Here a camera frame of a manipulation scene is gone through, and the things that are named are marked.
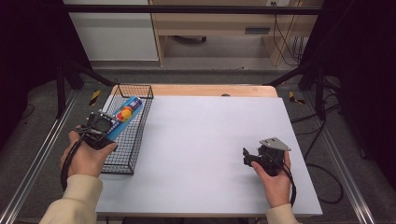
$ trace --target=person's left hand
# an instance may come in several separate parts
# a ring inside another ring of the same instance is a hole
[[[61,157],[61,169],[64,166],[64,160],[66,159],[67,154],[69,153],[72,146],[78,141],[78,139],[78,133],[75,131],[71,131],[69,133],[70,145],[64,150],[64,154]],[[92,175],[99,177],[99,174],[102,172],[106,157],[116,148],[116,146],[116,143],[112,143],[100,150],[95,150],[88,146],[87,143],[82,141],[70,164],[68,176]]]

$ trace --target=aluminum rail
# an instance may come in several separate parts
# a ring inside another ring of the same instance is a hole
[[[33,184],[35,183],[35,180],[38,177],[38,174],[41,171],[41,168],[44,165],[44,162],[46,161],[53,145],[55,144],[55,141],[62,127],[64,126],[64,122],[68,118],[70,111],[75,104],[77,96],[78,91],[71,91],[71,95],[69,96],[67,101],[66,110],[64,111],[63,115],[59,119],[56,119],[54,124],[52,125],[52,128],[49,131],[47,138],[45,139],[43,145],[35,156],[35,160],[31,164],[29,170],[27,171],[25,177],[20,183],[20,186],[18,187],[8,206],[2,212],[0,216],[0,224],[10,224],[13,223],[16,219],[18,213],[21,210],[21,207],[23,206],[24,201],[26,200],[30,190],[32,189]]]
[[[324,15],[340,13],[336,8],[321,7],[240,7],[240,6],[146,6],[146,5],[43,5],[43,9],[87,13],[202,13]]]

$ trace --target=camera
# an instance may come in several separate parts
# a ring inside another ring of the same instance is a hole
[[[248,150],[243,148],[244,164],[251,167],[253,161],[257,162],[270,176],[276,176],[283,170],[285,150],[290,151],[282,141],[276,137],[261,140],[259,155],[250,155]]]
[[[99,150],[114,141],[107,138],[107,133],[110,131],[115,121],[111,115],[108,115],[102,110],[92,112],[88,117],[86,125],[81,125],[81,128],[75,129],[80,135],[84,134],[84,141],[92,148]]]

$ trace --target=white cabinet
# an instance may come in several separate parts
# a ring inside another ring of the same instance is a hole
[[[148,5],[147,0],[64,0],[81,5]],[[90,61],[158,61],[148,13],[69,13]]]

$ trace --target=gray floor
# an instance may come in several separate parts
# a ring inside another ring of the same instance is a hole
[[[94,63],[98,73],[109,79],[116,78],[119,82],[127,83],[213,83],[213,84],[263,84],[286,74],[294,66],[282,63],[273,67],[265,53],[259,37],[211,37],[205,43],[196,40],[171,38],[168,43],[164,65],[156,63],[123,63],[121,69],[114,64]],[[70,118],[59,133],[59,138],[49,153],[41,172],[38,174],[30,193],[24,199],[24,205],[18,214],[18,220],[24,218],[40,218],[48,204],[62,196],[59,181],[59,159],[67,146],[66,134],[76,124],[84,122],[81,114],[87,115],[97,109],[89,107],[88,102],[94,90],[101,89],[101,104],[109,88],[83,75],[86,84],[78,92],[78,100]],[[289,93],[293,91],[297,99],[307,102],[313,96],[311,91],[300,92],[296,87],[299,77],[288,80],[276,88],[279,97],[282,97],[290,115],[296,119],[313,113],[309,104],[300,105],[289,101]],[[28,172],[30,164],[50,132],[56,115],[56,86],[51,81],[38,87],[29,94],[29,105],[26,116],[33,113],[21,122],[14,130],[4,148],[0,151],[0,209],[3,211],[12,199],[18,186]],[[335,97],[326,100],[326,107],[337,104]],[[315,133],[309,133],[318,128],[315,119],[293,123],[302,152],[305,153],[312,143]],[[361,158],[359,145],[355,141],[342,114],[332,110],[327,114],[325,128],[337,145],[353,180],[356,182],[362,198],[367,203],[375,223],[396,223],[396,194],[379,171],[374,161]],[[337,176],[329,150],[322,134],[314,144],[307,162],[320,165]],[[333,201],[339,196],[336,182],[326,173],[315,167],[308,167],[314,186],[320,199]],[[344,195],[337,204],[320,203],[323,216],[299,218],[304,223],[370,223],[358,219],[354,210],[353,197]]]

